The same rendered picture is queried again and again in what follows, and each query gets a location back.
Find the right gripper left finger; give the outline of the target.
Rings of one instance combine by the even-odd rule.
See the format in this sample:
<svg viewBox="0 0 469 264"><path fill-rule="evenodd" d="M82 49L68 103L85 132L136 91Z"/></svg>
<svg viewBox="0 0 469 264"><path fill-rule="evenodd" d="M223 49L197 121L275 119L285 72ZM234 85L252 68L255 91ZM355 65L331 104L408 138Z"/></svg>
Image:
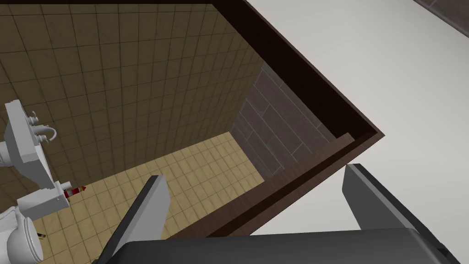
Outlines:
<svg viewBox="0 0 469 264"><path fill-rule="evenodd" d="M164 175L152 175L105 245L98 263L135 263L161 238L170 205Z"/></svg>

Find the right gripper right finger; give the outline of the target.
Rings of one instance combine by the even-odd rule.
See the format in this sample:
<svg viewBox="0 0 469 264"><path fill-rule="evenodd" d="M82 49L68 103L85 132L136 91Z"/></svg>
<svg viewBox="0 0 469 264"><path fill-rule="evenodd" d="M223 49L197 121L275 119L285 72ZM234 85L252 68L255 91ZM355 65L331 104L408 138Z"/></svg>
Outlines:
<svg viewBox="0 0 469 264"><path fill-rule="evenodd" d="M346 165L342 192L361 229L408 230L436 263L454 262L450 250L363 165Z"/></svg>

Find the red toilet plunger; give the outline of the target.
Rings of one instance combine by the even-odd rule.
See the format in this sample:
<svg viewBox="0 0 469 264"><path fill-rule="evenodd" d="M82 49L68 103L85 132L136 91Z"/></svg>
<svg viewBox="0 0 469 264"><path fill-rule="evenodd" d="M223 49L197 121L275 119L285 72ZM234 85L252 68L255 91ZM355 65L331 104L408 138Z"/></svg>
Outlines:
<svg viewBox="0 0 469 264"><path fill-rule="evenodd" d="M85 189L86 189L85 186L77 187L77 188L74 188L74 189L69 189L69 190L64 191L64 196L66 197L66 199L69 199L71 196L73 196L75 194L78 194L78 193L81 193Z"/></svg>

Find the white toilet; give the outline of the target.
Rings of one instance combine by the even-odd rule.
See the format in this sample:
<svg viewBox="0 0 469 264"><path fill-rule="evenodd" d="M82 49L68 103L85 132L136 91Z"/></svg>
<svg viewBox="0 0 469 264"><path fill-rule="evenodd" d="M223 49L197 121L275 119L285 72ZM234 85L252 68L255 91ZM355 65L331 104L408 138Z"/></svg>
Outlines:
<svg viewBox="0 0 469 264"><path fill-rule="evenodd" d="M34 221L70 206L65 193L69 182L56 181L52 189L34 191L18 205L0 213L0 264L37 264L44 254Z"/></svg>

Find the white pedestal sink with faucet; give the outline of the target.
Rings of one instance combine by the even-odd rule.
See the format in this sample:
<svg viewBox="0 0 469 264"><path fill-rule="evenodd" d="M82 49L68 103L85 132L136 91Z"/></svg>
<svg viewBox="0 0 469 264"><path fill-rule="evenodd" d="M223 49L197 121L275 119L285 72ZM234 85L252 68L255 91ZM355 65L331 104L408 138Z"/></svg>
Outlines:
<svg viewBox="0 0 469 264"><path fill-rule="evenodd" d="M54 189L41 143L53 141L57 131L47 125L38 125L35 112L28 116L18 99L6 103L5 108L8 122L4 140L0 141L0 167L13 166L39 188Z"/></svg>

